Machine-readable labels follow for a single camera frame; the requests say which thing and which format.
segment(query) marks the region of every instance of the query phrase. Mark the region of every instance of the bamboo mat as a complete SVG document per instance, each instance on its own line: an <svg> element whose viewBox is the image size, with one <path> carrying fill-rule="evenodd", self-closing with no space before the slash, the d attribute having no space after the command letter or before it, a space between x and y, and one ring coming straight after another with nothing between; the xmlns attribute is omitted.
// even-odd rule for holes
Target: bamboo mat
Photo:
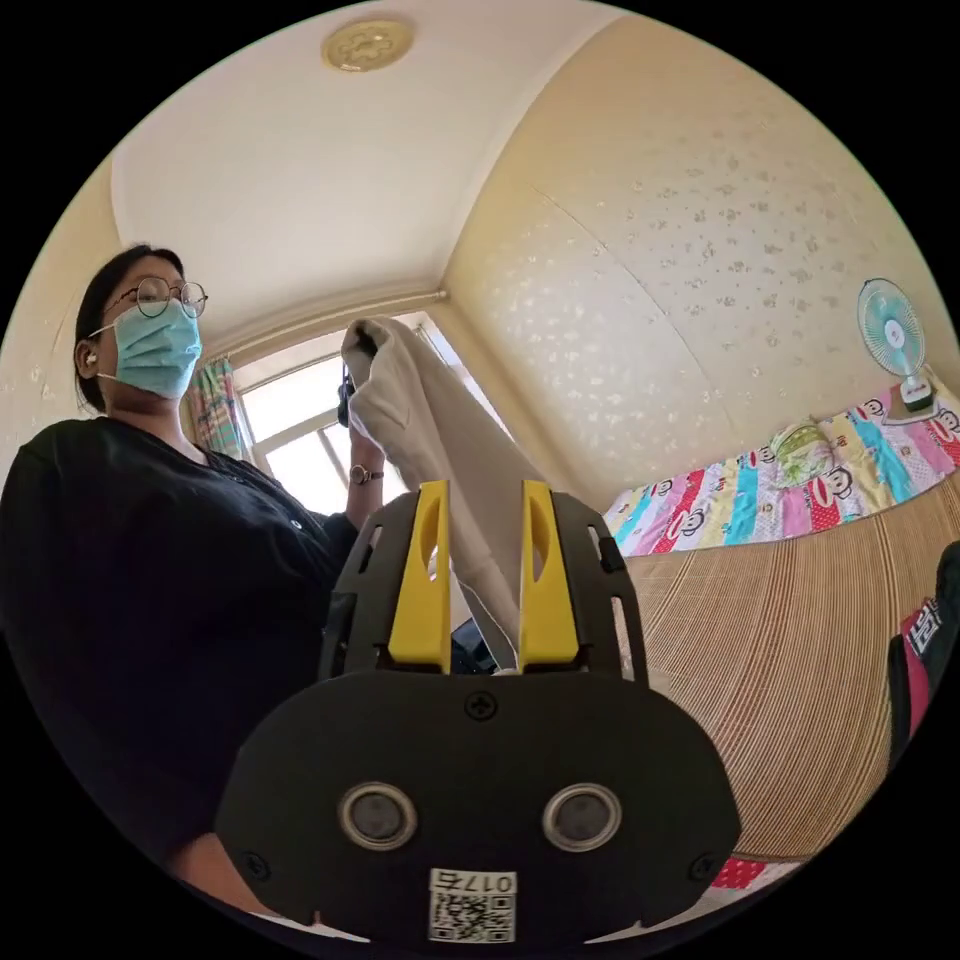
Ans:
<svg viewBox="0 0 960 960"><path fill-rule="evenodd" d="M632 557L649 666L713 738L738 853L812 856L887 770L887 649L960 539L960 477L778 543Z"/></svg>

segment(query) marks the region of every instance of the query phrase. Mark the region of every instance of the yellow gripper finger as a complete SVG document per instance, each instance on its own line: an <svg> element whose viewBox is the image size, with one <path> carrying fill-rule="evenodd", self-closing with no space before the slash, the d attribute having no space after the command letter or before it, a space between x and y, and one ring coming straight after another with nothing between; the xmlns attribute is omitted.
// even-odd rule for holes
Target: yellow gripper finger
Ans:
<svg viewBox="0 0 960 960"><path fill-rule="evenodd" d="M539 556L540 575L535 559ZM523 485L523 568L520 583L518 667L569 664L579 652L573 605L560 549L560 532L550 488Z"/></svg>
<svg viewBox="0 0 960 960"><path fill-rule="evenodd" d="M437 566L431 575L434 549ZM450 673L450 508L445 480L420 485L387 649L397 664Z"/></svg>

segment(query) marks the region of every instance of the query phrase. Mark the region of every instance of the window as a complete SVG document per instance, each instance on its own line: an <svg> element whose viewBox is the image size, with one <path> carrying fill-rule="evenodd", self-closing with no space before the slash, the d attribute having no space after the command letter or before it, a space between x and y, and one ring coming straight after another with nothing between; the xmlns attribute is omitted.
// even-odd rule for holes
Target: window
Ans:
<svg viewBox="0 0 960 960"><path fill-rule="evenodd" d="M494 421L500 427L503 432L510 437L512 440L513 437L510 435L510 431L506 428L504 422L497 415L497 411L493 409L493 405L490 401L484 396L483 391L480 389L480 385L477 381L471 376L467 371L467 368L464 366L463 361L460 357L457 356L456 351L453 347L450 346L447 338L440 332L437 325L425 314L417 325L417 332L423 337L427 343L433 347L437 356L460 378L460 382L470 391L474 399L483 407L487 413L493 417Z"/></svg>
<svg viewBox="0 0 960 960"><path fill-rule="evenodd" d="M344 509L350 434L337 422L339 354L241 391L257 466L308 510ZM384 503L406 493L391 464L384 468Z"/></svg>

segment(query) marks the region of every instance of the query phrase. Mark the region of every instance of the curtain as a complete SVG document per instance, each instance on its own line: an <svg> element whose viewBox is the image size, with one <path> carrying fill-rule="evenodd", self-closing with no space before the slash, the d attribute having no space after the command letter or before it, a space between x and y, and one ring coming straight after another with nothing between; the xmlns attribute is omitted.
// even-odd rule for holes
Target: curtain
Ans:
<svg viewBox="0 0 960 960"><path fill-rule="evenodd" d="M211 360L197 370L187 391L187 403L201 447L235 460L251 460L233 368L226 358Z"/></svg>

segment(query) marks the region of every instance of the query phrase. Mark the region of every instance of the wall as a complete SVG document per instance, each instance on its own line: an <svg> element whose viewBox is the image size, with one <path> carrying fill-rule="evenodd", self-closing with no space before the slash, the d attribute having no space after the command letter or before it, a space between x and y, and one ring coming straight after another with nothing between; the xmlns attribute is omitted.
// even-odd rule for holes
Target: wall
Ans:
<svg viewBox="0 0 960 960"><path fill-rule="evenodd" d="M852 155L743 64L630 16L530 108L444 286L608 505L890 383L856 319L874 276L960 389L933 279Z"/></svg>
<svg viewBox="0 0 960 960"><path fill-rule="evenodd" d="M486 349L484 339L478 335L475 324L469 322L455 305L445 300L432 304L425 313L439 327L517 445L544 479L556 490L564 490L581 498L586 497L588 491L582 479L564 459L557 445L546 435L537 411L524 401L511 379L504 376L501 365Z"/></svg>
<svg viewBox="0 0 960 960"><path fill-rule="evenodd" d="M85 416L73 381L74 322L90 277L119 250L108 158L40 251L0 348L0 478L43 427Z"/></svg>

